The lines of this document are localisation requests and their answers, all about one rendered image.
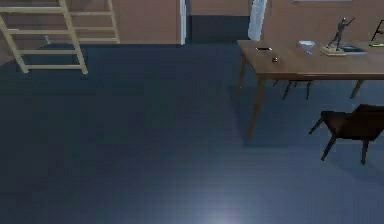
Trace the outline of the black chair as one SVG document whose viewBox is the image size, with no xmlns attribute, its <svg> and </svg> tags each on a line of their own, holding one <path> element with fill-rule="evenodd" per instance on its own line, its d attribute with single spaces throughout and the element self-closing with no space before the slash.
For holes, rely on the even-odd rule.
<svg viewBox="0 0 384 224">
<path fill-rule="evenodd" d="M 289 94 L 289 91 L 290 89 L 293 87 L 293 88 L 296 88 L 298 86 L 299 83 L 302 83 L 302 82 L 305 82 L 306 83 L 306 96 L 305 98 L 308 100 L 309 99 L 309 96 L 310 96 L 310 89 L 311 89 L 311 85 L 312 85 L 312 80 L 289 80 L 288 83 L 287 83 L 287 86 L 284 90 L 284 94 L 283 94 L 283 97 L 282 99 L 285 100 Z"/>
</svg>

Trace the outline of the white room door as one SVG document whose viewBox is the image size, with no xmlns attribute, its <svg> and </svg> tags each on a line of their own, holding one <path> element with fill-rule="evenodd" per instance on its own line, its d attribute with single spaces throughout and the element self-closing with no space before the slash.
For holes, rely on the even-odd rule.
<svg viewBox="0 0 384 224">
<path fill-rule="evenodd" d="M 259 41 L 262 35 L 263 22 L 268 0 L 252 0 L 248 38 L 253 41 Z"/>
</svg>

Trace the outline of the brown wooden table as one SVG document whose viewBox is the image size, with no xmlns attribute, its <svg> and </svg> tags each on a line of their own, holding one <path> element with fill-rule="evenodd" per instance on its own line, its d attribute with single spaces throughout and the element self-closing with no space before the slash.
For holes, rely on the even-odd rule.
<svg viewBox="0 0 384 224">
<path fill-rule="evenodd" d="M 367 48 L 366 54 L 327 56 L 316 45 L 308 55 L 296 42 L 238 40 L 241 50 L 241 70 L 236 92 L 244 82 L 246 64 L 257 78 L 256 101 L 248 126 L 248 136 L 253 129 L 262 107 L 265 82 L 267 80 L 356 80 L 351 93 L 354 97 L 366 80 L 384 80 L 384 51 Z M 269 47 L 271 51 L 257 51 L 257 47 Z M 271 59 L 278 57 L 279 62 Z"/>
</svg>

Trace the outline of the pale wooden ladder shelf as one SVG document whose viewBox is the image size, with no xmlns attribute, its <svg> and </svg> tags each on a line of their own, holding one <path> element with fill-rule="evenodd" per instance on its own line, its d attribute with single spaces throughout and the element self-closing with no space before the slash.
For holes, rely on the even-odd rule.
<svg viewBox="0 0 384 224">
<path fill-rule="evenodd" d="M 106 0 L 108 3 L 107 11 L 84 11 L 72 12 L 69 10 L 66 0 L 59 0 L 58 6 L 0 6 L 0 30 L 10 47 L 13 56 L 23 73 L 30 70 L 80 70 L 83 75 L 88 74 L 87 65 L 82 53 L 81 42 L 115 42 L 120 43 L 120 35 L 117 28 L 116 15 L 113 7 L 113 0 Z M 65 20 L 66 29 L 64 30 L 20 30 L 10 29 L 7 27 L 2 13 L 20 13 L 20 14 L 62 14 Z M 110 27 L 75 27 L 73 24 L 73 16 L 108 16 L 111 19 Z M 114 37 L 108 38 L 79 38 L 78 31 L 113 31 Z M 73 50 L 20 50 L 14 41 L 14 35 L 67 35 L 73 45 Z M 26 64 L 24 55 L 76 55 L 77 64 L 64 65 L 38 65 Z"/>
</svg>

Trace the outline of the dark brown wooden chair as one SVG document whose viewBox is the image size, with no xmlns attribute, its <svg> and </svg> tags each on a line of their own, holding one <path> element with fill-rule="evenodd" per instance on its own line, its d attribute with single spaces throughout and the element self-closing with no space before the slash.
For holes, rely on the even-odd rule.
<svg viewBox="0 0 384 224">
<path fill-rule="evenodd" d="M 312 134 L 322 123 L 331 133 L 321 156 L 322 161 L 337 139 L 349 139 L 362 142 L 360 163 L 365 165 L 369 143 L 374 142 L 384 131 L 384 106 L 360 104 L 352 112 L 322 111 L 309 133 Z"/>
</svg>

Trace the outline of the grey figure statue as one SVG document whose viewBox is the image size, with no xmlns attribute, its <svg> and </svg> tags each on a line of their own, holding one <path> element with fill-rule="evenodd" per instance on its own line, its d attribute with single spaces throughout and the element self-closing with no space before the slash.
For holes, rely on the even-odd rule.
<svg viewBox="0 0 384 224">
<path fill-rule="evenodd" d="M 346 53 L 340 48 L 340 42 L 343 38 L 344 30 L 348 27 L 355 18 L 347 19 L 343 17 L 337 25 L 337 31 L 332 40 L 327 45 L 322 46 L 320 51 L 328 56 L 345 56 Z"/>
</svg>

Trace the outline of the dark blue book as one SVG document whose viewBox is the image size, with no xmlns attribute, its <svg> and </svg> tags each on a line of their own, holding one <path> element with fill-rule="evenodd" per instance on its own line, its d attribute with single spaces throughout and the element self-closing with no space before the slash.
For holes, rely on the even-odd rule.
<svg viewBox="0 0 384 224">
<path fill-rule="evenodd" d="M 341 49 L 346 55 L 362 55 L 367 53 L 366 50 L 353 45 L 343 45 Z"/>
</svg>

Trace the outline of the white door frame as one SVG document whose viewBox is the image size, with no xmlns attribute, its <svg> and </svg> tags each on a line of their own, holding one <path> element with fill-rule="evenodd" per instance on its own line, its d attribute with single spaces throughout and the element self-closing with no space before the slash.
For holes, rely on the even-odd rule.
<svg viewBox="0 0 384 224">
<path fill-rule="evenodd" d="M 180 45 L 185 45 L 187 38 L 187 7 L 186 0 L 179 0 L 180 9 Z"/>
</svg>

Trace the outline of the black and green frame object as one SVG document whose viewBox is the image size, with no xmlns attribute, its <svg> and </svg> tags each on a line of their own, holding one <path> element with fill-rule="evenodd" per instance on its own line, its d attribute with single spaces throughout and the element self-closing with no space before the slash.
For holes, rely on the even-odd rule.
<svg viewBox="0 0 384 224">
<path fill-rule="evenodd" d="M 381 26 L 384 24 L 384 19 L 382 19 L 376 27 L 373 36 L 368 44 L 369 47 L 384 47 L 384 40 L 379 40 L 379 36 L 384 35 L 384 30 L 381 29 Z"/>
</svg>

